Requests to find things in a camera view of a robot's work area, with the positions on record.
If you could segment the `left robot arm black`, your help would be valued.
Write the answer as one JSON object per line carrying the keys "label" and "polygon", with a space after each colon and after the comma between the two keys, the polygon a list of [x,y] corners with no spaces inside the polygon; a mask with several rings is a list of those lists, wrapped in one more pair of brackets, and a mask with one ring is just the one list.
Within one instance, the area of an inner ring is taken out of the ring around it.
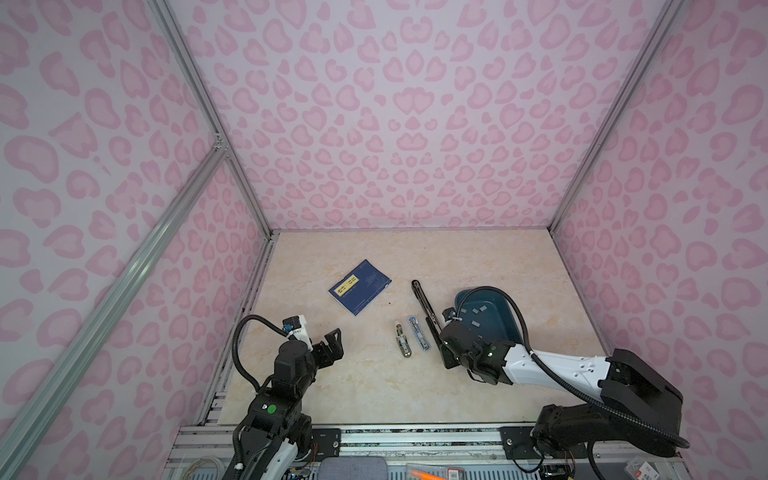
{"label": "left robot arm black", "polygon": [[[260,382],[244,367],[239,352],[245,327],[258,322],[277,333],[283,343],[273,372]],[[336,328],[314,343],[302,315],[284,319],[280,326],[249,314],[235,326],[231,359],[236,371],[254,389],[244,418],[232,432],[233,457],[225,479],[282,479],[299,462],[308,468],[318,452],[311,417],[302,412],[303,397],[317,373],[344,356],[342,332]]]}

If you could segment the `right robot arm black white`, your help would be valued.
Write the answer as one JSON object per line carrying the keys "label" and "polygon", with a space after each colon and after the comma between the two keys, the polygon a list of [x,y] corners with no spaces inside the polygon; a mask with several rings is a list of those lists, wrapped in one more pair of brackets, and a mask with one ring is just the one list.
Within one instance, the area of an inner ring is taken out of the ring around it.
{"label": "right robot arm black white", "polygon": [[572,356],[536,350],[522,311],[492,286],[458,293],[438,330],[446,368],[463,367],[488,385],[534,385],[565,391],[574,406],[542,407],[529,434],[542,457],[586,449],[593,461],[599,442],[620,441],[653,456],[671,458],[690,446],[681,433],[682,393],[636,353]]}

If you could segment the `teal plastic tray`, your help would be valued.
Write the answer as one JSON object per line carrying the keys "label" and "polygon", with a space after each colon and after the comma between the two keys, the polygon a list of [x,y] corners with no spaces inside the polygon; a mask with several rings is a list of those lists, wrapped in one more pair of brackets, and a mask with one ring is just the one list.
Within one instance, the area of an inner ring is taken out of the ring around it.
{"label": "teal plastic tray", "polygon": [[517,317],[501,293],[489,287],[472,294],[469,289],[462,290],[455,296],[454,307],[461,323],[479,339],[522,343]]}

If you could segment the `blue book yellow label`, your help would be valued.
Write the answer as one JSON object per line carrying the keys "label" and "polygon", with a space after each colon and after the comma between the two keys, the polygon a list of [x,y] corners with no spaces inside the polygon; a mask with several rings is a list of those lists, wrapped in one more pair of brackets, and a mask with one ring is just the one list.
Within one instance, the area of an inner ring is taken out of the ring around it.
{"label": "blue book yellow label", "polygon": [[387,275],[365,259],[334,284],[328,292],[347,311],[357,316],[391,282],[392,280]]}

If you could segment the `grey pad front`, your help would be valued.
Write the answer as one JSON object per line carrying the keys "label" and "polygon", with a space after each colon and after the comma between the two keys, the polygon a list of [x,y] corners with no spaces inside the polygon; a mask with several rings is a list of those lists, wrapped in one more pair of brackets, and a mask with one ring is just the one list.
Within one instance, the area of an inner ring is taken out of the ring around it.
{"label": "grey pad front", "polygon": [[331,457],[318,468],[317,480],[387,480],[388,465],[381,457]]}

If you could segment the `white tag front right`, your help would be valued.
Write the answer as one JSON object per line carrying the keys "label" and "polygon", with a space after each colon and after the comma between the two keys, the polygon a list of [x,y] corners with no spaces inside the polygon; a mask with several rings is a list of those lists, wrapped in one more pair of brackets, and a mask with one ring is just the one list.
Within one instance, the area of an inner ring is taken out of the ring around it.
{"label": "white tag front right", "polygon": [[660,480],[661,474],[648,461],[635,457],[629,460],[624,467],[625,473],[635,480]]}

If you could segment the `orange handled tool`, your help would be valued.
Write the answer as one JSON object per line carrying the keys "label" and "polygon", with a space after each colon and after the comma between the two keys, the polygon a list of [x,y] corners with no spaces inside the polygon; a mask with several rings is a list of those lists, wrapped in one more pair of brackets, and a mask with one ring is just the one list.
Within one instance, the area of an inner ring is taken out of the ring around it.
{"label": "orange handled tool", "polygon": [[406,465],[406,478],[416,480],[466,480],[466,471],[459,467]]}

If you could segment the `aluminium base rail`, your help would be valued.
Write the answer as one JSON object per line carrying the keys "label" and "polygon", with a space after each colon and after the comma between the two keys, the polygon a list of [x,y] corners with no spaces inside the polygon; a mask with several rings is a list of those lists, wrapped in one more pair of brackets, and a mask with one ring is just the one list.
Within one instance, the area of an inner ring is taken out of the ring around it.
{"label": "aluminium base rail", "polygon": [[[338,457],[380,457],[388,465],[391,479],[403,479],[410,464],[458,467],[469,479],[541,479],[544,473],[575,470],[577,479],[592,479],[588,458],[579,450],[541,460],[527,459],[521,440],[512,430],[529,429],[527,423],[432,423],[319,425],[316,432],[326,439],[301,457],[306,475],[316,477],[321,460]],[[205,425],[184,427],[162,470],[163,479],[215,479],[224,473],[232,458],[232,429]]]}

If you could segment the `aluminium diagonal frame bar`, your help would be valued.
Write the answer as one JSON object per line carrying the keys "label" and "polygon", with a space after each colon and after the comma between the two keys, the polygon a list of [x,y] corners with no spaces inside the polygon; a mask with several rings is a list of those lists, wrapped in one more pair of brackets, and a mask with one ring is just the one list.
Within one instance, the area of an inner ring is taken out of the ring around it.
{"label": "aluminium diagonal frame bar", "polygon": [[20,410],[1,442],[3,479],[18,477],[226,157],[209,151]]}

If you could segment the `aluminium frame corner post left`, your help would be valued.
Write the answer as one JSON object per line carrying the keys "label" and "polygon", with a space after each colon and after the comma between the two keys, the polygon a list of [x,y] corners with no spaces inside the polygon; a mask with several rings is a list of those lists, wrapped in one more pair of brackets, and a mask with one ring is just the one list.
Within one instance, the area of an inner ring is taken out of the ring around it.
{"label": "aluminium frame corner post left", "polygon": [[226,162],[235,177],[238,188],[245,198],[246,205],[257,221],[261,232],[270,240],[273,236],[273,231],[268,225],[241,159],[230,141],[222,118],[205,84],[203,75],[195,62],[171,3],[165,0],[149,0],[146,1],[146,4],[152,12],[155,23],[165,37],[170,52],[181,69],[189,89],[208,124],[210,132],[215,137],[215,145],[224,151]]}

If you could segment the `aluminium frame corner post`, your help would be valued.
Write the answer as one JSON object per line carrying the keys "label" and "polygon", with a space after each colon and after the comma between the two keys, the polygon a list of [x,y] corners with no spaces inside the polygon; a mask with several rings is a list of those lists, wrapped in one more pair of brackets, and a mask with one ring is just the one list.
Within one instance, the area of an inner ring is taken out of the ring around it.
{"label": "aluminium frame corner post", "polygon": [[268,225],[241,159],[230,141],[222,118],[205,84],[203,75],[195,62],[171,3],[165,0],[149,0],[146,1],[146,4],[152,12],[155,23],[165,37],[170,52],[181,69],[189,89],[208,124],[210,132],[215,137],[215,145],[224,151],[226,162],[235,177],[238,188],[245,198],[246,205],[257,221],[261,232],[270,240],[273,236],[273,231]]}
{"label": "aluminium frame corner post", "polygon": [[564,223],[565,217],[573,205],[581,187],[584,185],[587,176],[599,160],[610,136],[613,134],[616,127],[619,125],[622,116],[629,108],[630,103],[639,90],[644,78],[652,69],[654,62],[661,54],[669,37],[674,33],[676,25],[684,17],[688,9],[688,4],[689,1],[684,0],[667,0],[663,3],[658,17],[646,36],[624,80],[620,84],[616,97],[612,101],[610,108],[607,110],[604,120],[597,129],[593,141],[586,150],[584,158],[576,169],[575,174],[565,191],[563,199],[548,226],[548,232],[551,236],[554,236]]}

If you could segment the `aluminium frame corner post right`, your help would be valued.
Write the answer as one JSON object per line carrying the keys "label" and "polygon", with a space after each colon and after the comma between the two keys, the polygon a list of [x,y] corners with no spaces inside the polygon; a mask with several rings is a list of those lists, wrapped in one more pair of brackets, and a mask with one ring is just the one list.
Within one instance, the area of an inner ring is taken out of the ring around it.
{"label": "aluminium frame corner post right", "polygon": [[658,17],[646,36],[624,80],[620,84],[616,97],[612,101],[610,108],[607,110],[604,120],[597,129],[593,141],[586,150],[584,158],[576,169],[575,174],[565,191],[563,199],[548,226],[548,232],[551,236],[554,236],[564,223],[565,217],[573,205],[581,187],[584,185],[587,176],[599,160],[610,136],[613,134],[616,127],[619,125],[622,116],[629,108],[630,103],[639,90],[644,78],[652,69],[654,62],[661,54],[669,37],[674,33],[676,25],[684,17],[688,9],[688,4],[689,1],[684,0],[667,0],[663,3]]}

